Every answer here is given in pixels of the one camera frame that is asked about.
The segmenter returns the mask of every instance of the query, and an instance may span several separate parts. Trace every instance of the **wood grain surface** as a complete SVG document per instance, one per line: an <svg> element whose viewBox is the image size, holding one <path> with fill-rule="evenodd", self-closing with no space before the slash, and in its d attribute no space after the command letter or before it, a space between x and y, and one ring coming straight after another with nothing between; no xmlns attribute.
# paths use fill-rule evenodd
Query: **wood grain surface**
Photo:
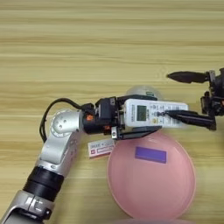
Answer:
<svg viewBox="0 0 224 224"><path fill-rule="evenodd" d="M0 0L0 214L21 189L42 143L39 122L58 97L78 103L134 85L200 111L205 85L166 74L224 67L223 0ZM61 104L52 110L67 107ZM188 151L197 192L181 217L224 223L224 119L218 130L167 130ZM84 139L52 218L88 224L125 219L107 185L107 157L88 159Z"/></svg>

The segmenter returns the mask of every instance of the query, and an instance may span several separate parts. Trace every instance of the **small card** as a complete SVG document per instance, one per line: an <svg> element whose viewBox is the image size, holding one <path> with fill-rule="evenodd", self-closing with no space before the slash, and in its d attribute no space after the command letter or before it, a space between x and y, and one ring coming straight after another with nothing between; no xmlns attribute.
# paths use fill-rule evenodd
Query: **small card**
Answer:
<svg viewBox="0 0 224 224"><path fill-rule="evenodd" d="M110 154L115 148L113 139L102 139L87 144L89 158L98 158Z"/></svg>

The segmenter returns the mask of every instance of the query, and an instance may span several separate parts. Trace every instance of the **pink plate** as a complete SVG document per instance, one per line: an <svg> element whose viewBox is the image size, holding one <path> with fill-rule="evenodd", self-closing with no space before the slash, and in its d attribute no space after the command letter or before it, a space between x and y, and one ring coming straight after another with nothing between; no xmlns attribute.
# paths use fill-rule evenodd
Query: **pink plate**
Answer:
<svg viewBox="0 0 224 224"><path fill-rule="evenodd" d="M166 164L135 158L137 146L166 151ZM161 131L115 145L108 161L108 185L123 211L149 221L178 218L190 206L196 187L192 160Z"/></svg>

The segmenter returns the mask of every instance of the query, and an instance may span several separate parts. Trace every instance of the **purple rectangle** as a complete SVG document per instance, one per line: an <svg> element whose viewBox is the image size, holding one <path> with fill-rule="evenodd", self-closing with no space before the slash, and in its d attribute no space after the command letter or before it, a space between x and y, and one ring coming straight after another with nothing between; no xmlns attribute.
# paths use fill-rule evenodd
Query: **purple rectangle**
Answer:
<svg viewBox="0 0 224 224"><path fill-rule="evenodd" d="M166 151L136 147L136 158L166 164Z"/></svg>

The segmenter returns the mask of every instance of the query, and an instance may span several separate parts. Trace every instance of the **black cable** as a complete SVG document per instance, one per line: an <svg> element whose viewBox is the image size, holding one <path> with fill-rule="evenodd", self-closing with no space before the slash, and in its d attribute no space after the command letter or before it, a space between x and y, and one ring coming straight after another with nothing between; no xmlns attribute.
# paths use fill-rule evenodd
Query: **black cable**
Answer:
<svg viewBox="0 0 224 224"><path fill-rule="evenodd" d="M72 101L72 100L70 100L70 99L68 99L68 98L59 98L59 99L53 101L53 102L47 107L47 109L46 109L46 111L45 111L45 113L44 113L44 115L43 115L43 117L42 117L42 120L41 120L41 122L40 122L40 125L39 125L39 134L40 134L40 136L41 136L43 142L46 141L46 117L47 117L48 112L50 111L51 107L52 107L54 104L58 103L58 102L66 102L66 103L72 105L72 106L73 106L74 108L76 108L76 109L85 110L82 106L80 106L79 104L77 104L76 102L74 102L74 101Z"/></svg>

